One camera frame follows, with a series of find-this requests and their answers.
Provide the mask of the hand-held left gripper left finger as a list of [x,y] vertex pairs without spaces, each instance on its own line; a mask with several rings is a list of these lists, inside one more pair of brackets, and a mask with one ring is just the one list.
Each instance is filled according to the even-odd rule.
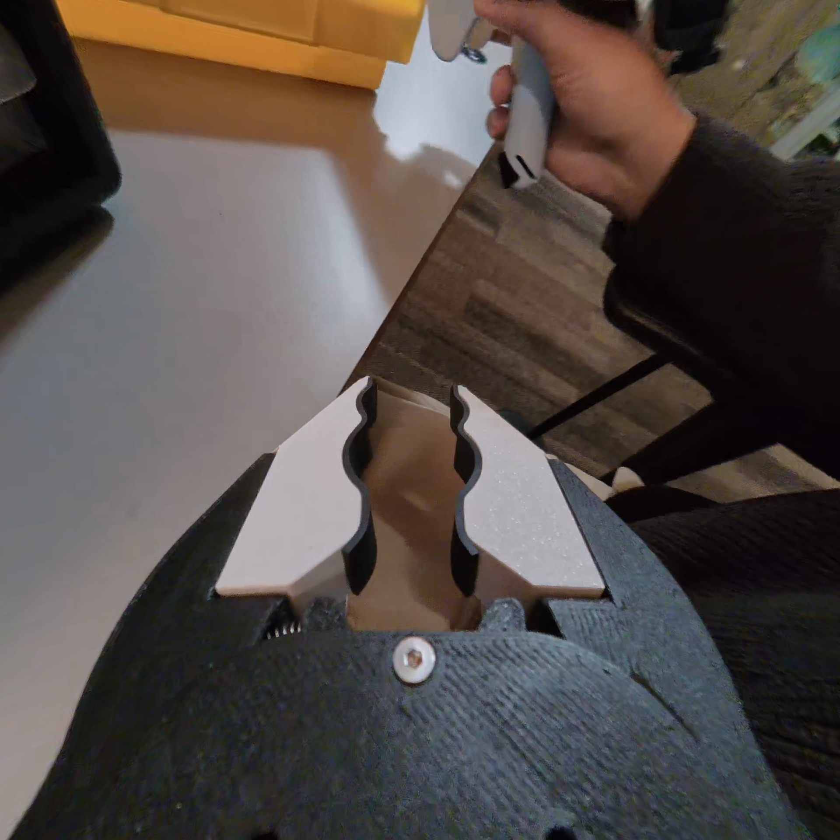
[[219,596],[285,596],[296,614],[319,597],[362,593],[376,563],[370,376],[353,383],[276,450],[217,579]]

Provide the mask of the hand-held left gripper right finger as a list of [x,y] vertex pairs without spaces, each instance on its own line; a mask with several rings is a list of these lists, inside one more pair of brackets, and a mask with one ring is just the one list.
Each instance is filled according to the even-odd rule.
[[556,458],[462,385],[449,397],[455,471],[450,566],[485,614],[512,600],[525,616],[541,601],[598,600],[606,584],[553,471]]

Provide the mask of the black drawer cabinet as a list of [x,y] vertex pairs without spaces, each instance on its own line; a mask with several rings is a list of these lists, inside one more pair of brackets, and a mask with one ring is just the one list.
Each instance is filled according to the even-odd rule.
[[121,173],[57,5],[2,1],[2,291],[107,230]]

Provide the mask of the person's right forearm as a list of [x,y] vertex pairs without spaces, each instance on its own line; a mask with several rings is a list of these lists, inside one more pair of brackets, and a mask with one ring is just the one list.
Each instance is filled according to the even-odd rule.
[[781,161],[699,116],[605,251],[627,288],[728,378],[776,441],[838,478],[838,164]]

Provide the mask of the grey desk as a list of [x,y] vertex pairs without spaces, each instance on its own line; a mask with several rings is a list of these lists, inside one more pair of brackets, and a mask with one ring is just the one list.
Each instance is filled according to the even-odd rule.
[[125,606],[348,380],[490,141],[509,51],[421,27],[377,91],[79,39],[122,172],[99,241],[2,294],[8,838]]

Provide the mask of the person's right hand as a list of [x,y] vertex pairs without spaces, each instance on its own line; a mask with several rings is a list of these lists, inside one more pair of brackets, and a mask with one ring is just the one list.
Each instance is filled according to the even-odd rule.
[[557,102],[545,157],[570,189],[632,223],[686,148],[697,118],[638,38],[556,2],[474,2],[541,55]]

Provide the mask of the yellow plastic bin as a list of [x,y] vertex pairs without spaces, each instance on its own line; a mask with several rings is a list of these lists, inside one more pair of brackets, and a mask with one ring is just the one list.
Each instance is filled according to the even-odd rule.
[[424,1],[58,1],[70,35],[377,89],[407,63]]

